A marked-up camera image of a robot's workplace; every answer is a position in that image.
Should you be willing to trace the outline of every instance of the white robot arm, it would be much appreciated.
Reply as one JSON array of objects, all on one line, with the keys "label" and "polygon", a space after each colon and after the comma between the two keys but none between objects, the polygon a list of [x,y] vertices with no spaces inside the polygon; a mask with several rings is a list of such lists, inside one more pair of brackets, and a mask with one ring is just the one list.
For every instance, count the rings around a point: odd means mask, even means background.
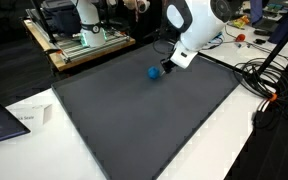
[{"label": "white robot arm", "polygon": [[166,13],[171,24],[181,32],[173,54],[161,61],[166,73],[174,66],[187,68],[198,51],[231,17],[226,0],[169,0]]},{"label": "white robot arm", "polygon": [[81,18],[81,40],[84,47],[98,47],[105,43],[96,7],[90,0],[71,0]]}]

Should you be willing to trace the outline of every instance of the wooden desk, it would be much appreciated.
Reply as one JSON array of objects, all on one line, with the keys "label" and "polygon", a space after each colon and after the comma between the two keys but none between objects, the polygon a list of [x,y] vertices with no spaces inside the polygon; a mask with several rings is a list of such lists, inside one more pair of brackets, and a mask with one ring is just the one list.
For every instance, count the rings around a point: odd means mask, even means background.
[{"label": "wooden desk", "polygon": [[[24,20],[23,24],[24,24],[25,28],[36,39],[36,41],[40,44],[43,51],[53,48],[52,45],[47,41],[46,38],[44,38],[42,33],[32,24],[32,22],[30,20]],[[103,51],[100,51],[100,52],[92,53],[92,54],[90,54],[90,55],[88,55],[88,56],[86,56],[86,57],[84,57],[78,61],[72,61],[69,63],[65,63],[64,60],[59,55],[57,55],[56,53],[50,54],[49,59],[58,71],[64,71],[66,69],[69,69],[69,68],[75,67],[77,65],[80,65],[82,63],[94,60],[94,59],[99,58],[101,56],[104,56],[106,54],[109,54],[109,53],[118,51],[120,49],[126,48],[128,46],[133,45],[133,44],[135,44],[135,39],[130,38],[130,40],[125,41],[124,44],[117,45],[117,46],[111,47],[109,49],[105,49]]]}]

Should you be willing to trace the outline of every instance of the dark gray surface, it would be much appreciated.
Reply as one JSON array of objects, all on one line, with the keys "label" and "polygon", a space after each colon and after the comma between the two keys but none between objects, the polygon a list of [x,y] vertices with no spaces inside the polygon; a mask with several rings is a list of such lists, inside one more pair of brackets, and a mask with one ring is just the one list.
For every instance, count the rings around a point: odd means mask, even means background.
[{"label": "dark gray surface", "polygon": [[231,70],[198,57],[149,79],[163,57],[146,46],[53,85],[108,179],[157,178],[237,86]]}]

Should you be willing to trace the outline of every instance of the floor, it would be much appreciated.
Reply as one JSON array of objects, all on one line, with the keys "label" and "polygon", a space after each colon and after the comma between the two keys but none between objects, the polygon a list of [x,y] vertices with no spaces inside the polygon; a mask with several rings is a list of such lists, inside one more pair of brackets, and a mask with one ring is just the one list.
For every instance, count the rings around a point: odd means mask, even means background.
[{"label": "floor", "polygon": [[[46,90],[56,81],[40,48],[30,39],[0,45],[0,102],[4,106]],[[288,120],[275,120],[273,130],[253,132],[227,180],[288,180]]]}]

